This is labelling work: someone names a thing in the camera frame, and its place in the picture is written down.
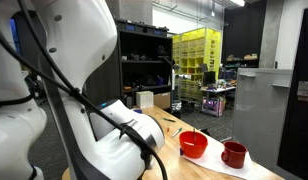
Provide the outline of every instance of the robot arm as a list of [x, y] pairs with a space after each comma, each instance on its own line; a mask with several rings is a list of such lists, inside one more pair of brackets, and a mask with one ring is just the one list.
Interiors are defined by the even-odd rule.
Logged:
[[[73, 87], [82, 88], [87, 77], [106, 61], [116, 44], [115, 24], [105, 1], [32, 0], [32, 3], [47, 33], [49, 55]], [[18, 9], [15, 1], [0, 1], [1, 12], [4, 13], [10, 7]], [[0, 29], [7, 34], [6, 28], [0, 27]], [[0, 68], [17, 67], [16, 61], [0, 46], [0, 55], [2, 54], [6, 55], [0, 56]], [[48, 76], [54, 77], [57, 74], [53, 73], [51, 70], [53, 66], [50, 64], [43, 60], [40, 63], [41, 71]], [[63, 83], [56, 76], [54, 79], [58, 83]], [[18, 78], [11, 84], [20, 84], [20, 82], [21, 80]], [[147, 158], [149, 156], [144, 156], [144, 153], [150, 152], [150, 154], [156, 155], [153, 153], [153, 149], [159, 150], [163, 146], [164, 137], [160, 126], [148, 116], [128, 110], [120, 101], [109, 102], [102, 109], [97, 109], [89, 104], [75, 89], [69, 88], [69, 91], [66, 91], [62, 88], [62, 90], [59, 90], [50, 82], [44, 81], [44, 84], [66, 149], [71, 179], [137, 179], [142, 175], [150, 161]], [[26, 107], [27, 103], [18, 105], [18, 108]], [[3, 108], [6, 109], [2, 112], [3, 114], [11, 109], [10, 106]], [[102, 115], [103, 119], [91, 124], [85, 113], [85, 108], [94, 109], [95, 113]], [[43, 122], [41, 124], [45, 125], [46, 118], [45, 120], [44, 117], [40, 119], [42, 119], [40, 122]], [[99, 132], [105, 130], [103, 126], [97, 128], [95, 124], [103, 120], [107, 120], [116, 129], [109, 129], [99, 136]], [[4, 142], [6, 144], [12, 143], [7, 140]], [[26, 159], [26, 153], [18, 154], [18, 156]], [[133, 164], [135, 168], [131, 169], [130, 164]], [[17, 175], [22, 173], [24, 174], [24, 171], [16, 173], [15, 177], [19, 177]], [[7, 176], [6, 173], [0, 173], [1, 179], [6, 179], [6, 177], [10, 176]]]

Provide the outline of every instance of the floor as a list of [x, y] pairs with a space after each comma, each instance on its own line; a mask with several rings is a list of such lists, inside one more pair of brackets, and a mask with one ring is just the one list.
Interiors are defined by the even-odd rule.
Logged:
[[[43, 170], [44, 178], [59, 180], [67, 168], [67, 160], [63, 144], [57, 131], [48, 103], [41, 108], [47, 114], [47, 124], [43, 134], [31, 146], [29, 161]], [[221, 117], [212, 117], [199, 112], [184, 112], [181, 119], [196, 129], [207, 129], [216, 140], [222, 140], [231, 135], [233, 110], [226, 110]]]

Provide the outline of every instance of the desk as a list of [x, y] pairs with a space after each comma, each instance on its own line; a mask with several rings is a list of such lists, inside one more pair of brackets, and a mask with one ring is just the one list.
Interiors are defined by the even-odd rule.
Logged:
[[[183, 128], [183, 131], [192, 131], [193, 127], [156, 106], [152, 108], [143, 108], [142, 110], [144, 114], [148, 114], [157, 119], [157, 121], [162, 126], [165, 135], [165, 144], [158, 153], [158, 155], [164, 163], [168, 178], [170, 180], [240, 179], [234, 176], [197, 166], [194, 163], [180, 156], [179, 134], [174, 138], [172, 138], [171, 136], [180, 127]], [[176, 121], [176, 123], [164, 121], [162, 120], [162, 118], [173, 119]], [[170, 126], [170, 132], [166, 132], [168, 124]], [[254, 163], [254, 167], [255, 170], [258, 172], [257, 177], [255, 177], [254, 179], [283, 179], [257, 163]], [[158, 163], [155, 163], [152, 170], [145, 171], [143, 179], [162, 179], [161, 170]], [[64, 172], [62, 180], [69, 180], [68, 169]]]
[[201, 108], [201, 112], [202, 113], [205, 113], [205, 114], [209, 114], [209, 115], [214, 115], [214, 116], [221, 116], [221, 112], [222, 111], [219, 111], [220, 108], [222, 108], [222, 106], [219, 106], [219, 102], [218, 104], [216, 105], [217, 108], [214, 109], [214, 110], [210, 110], [208, 108], [208, 100], [209, 100], [209, 94], [210, 93], [214, 93], [214, 94], [217, 94], [217, 93], [222, 93], [222, 92], [227, 92], [227, 91], [230, 91], [230, 90], [233, 90], [235, 89], [236, 87], [228, 87], [226, 89], [224, 88], [217, 88], [216, 90], [207, 90], [207, 87], [202, 87], [201, 88], [201, 91], [205, 93], [205, 96], [203, 96], [203, 99], [202, 99], [202, 108]]

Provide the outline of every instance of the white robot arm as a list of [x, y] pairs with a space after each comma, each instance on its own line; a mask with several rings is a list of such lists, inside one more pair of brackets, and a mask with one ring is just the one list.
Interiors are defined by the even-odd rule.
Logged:
[[[68, 88], [60, 90], [51, 80], [44, 81], [67, 153], [71, 179], [137, 179], [149, 167], [149, 155], [156, 155], [154, 150], [164, 144], [159, 124], [128, 110], [118, 100], [97, 109], [73, 89], [81, 89], [115, 47], [116, 28], [105, 1], [32, 0], [26, 5], [36, 10], [47, 33], [48, 55], [69, 80], [64, 82], [62, 77], [55, 76], [59, 75], [55, 67], [41, 58], [41, 71], [55, 76], [52, 79], [59, 87], [65, 84]], [[33, 100], [24, 98], [29, 92], [15, 60], [22, 58], [4, 43], [5, 38], [13, 46], [9, 19], [17, 11], [16, 1], [0, 1], [0, 160], [4, 160], [0, 163], [0, 179], [43, 179], [42, 172], [37, 167], [33, 171], [29, 165], [27, 151], [43, 131], [46, 115]], [[15, 99], [22, 101], [15, 104]], [[85, 108], [102, 118], [94, 118], [90, 123]]]

